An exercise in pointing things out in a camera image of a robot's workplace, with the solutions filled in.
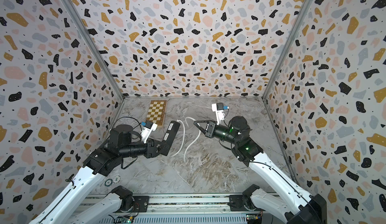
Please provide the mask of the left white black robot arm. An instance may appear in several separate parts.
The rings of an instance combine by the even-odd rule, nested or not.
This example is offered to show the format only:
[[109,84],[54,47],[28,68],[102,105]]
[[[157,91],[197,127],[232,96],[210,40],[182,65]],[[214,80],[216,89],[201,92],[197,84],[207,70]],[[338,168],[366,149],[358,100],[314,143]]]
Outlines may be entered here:
[[142,131],[136,132],[131,125],[118,125],[111,129],[109,138],[95,149],[83,162],[78,173],[56,199],[32,220],[33,224],[92,224],[116,211],[139,212],[133,193],[123,186],[110,191],[101,201],[86,211],[74,216],[78,206],[88,194],[116,167],[125,169],[124,159],[144,156],[147,159],[158,155],[167,156],[180,128],[180,123],[171,121],[162,140],[150,138],[156,124],[141,123]]

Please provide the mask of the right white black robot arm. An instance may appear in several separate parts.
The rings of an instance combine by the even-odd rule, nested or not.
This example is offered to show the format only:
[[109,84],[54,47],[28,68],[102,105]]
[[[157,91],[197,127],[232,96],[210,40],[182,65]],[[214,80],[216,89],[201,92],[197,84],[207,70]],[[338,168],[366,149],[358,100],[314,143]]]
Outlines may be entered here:
[[327,202],[319,194],[311,195],[281,171],[263,149],[250,137],[251,128],[242,116],[233,117],[224,126],[214,121],[195,121],[207,138],[217,138],[232,145],[233,155],[261,176],[276,196],[252,185],[243,194],[254,208],[263,209],[286,224],[327,223]]

